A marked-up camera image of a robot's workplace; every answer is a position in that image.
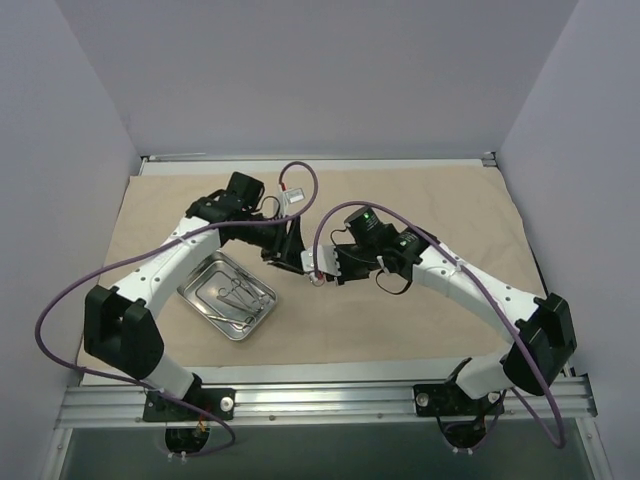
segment screw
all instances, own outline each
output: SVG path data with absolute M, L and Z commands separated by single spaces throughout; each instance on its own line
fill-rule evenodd
M 416 395 L 416 405 L 419 407 L 426 407 L 429 405 L 429 395 L 426 393 L 419 393 Z
M 223 412 L 230 412 L 233 409 L 233 399 L 231 397 L 224 397 L 220 400 L 220 410 Z

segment beige table surface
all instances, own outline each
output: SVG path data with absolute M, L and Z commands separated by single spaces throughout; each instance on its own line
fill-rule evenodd
M 276 173 L 255 176 L 265 182 L 267 194 L 275 192 Z M 497 169 L 455 166 L 322 171 L 318 177 L 318 199 L 303 217 L 305 245 L 310 244 L 320 218 L 331 207 L 348 200 L 370 200 L 437 235 L 465 260 L 501 280 L 543 294 L 522 220 Z M 228 179 L 226 174 L 132 177 L 106 263 L 160 245 L 193 200 L 224 188 Z M 306 172 L 290 171 L 285 181 L 288 187 L 303 187 L 310 196 L 312 183 Z M 332 218 L 323 243 L 329 243 L 329 231 L 341 228 L 352 210 L 345 209 Z M 380 217 L 389 221 L 384 214 Z M 338 241 L 348 238 L 337 234 Z M 238 343 L 224 337 L 174 294 L 157 323 L 168 353 L 184 366 L 460 357 L 490 353 L 502 342 L 475 316 L 418 285 L 401 297 L 385 294 L 373 279 L 317 288 L 304 277 L 264 264 L 256 247 L 229 242 L 223 251 L 274 288 L 279 303 L 246 341 Z M 110 286 L 135 268 L 109 272 L 100 283 Z M 387 277 L 381 277 L 381 282 L 389 288 L 402 284 Z M 83 350 L 78 362 L 108 368 Z

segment metal tray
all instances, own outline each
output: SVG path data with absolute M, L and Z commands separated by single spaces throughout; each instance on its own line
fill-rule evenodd
M 219 251 L 189 274 L 178 294 L 233 341 L 247 338 L 278 301 L 272 288 Z

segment metal frame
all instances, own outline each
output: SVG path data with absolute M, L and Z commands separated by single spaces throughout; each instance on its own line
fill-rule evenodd
M 202 154 L 143 157 L 140 175 L 278 171 L 291 160 L 304 160 L 318 170 L 424 168 L 433 166 L 496 166 L 482 159 L 384 159 L 331 156 L 225 156 Z M 347 423 L 431 422 L 415 415 L 412 386 L 441 382 L 460 358 L 343 363 L 191 368 L 205 384 L 237 390 L 233 426 L 315 425 Z M 597 414 L 587 377 L 558 378 L 552 386 L 565 418 L 575 419 L 596 479 L 612 478 L 593 417 Z M 149 424 L 141 421 L 142 389 L 85 376 L 67 390 L 41 478 L 58 479 L 75 428 L 157 428 L 188 423 Z M 544 397 L 528 397 L 543 418 L 551 411 Z M 511 395 L 505 399 L 506 421 L 530 418 Z

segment white wall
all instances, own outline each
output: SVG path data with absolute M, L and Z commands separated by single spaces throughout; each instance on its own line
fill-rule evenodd
M 69 378 L 37 350 L 39 311 L 101 265 L 138 164 L 106 91 L 53 0 L 0 4 L 0 458 L 36 478 Z M 75 358 L 82 295 L 51 316 L 51 347 Z
M 143 154 L 471 155 L 576 0 L 57 0 Z
M 581 0 L 499 164 L 570 302 L 616 478 L 638 478 L 640 2 Z

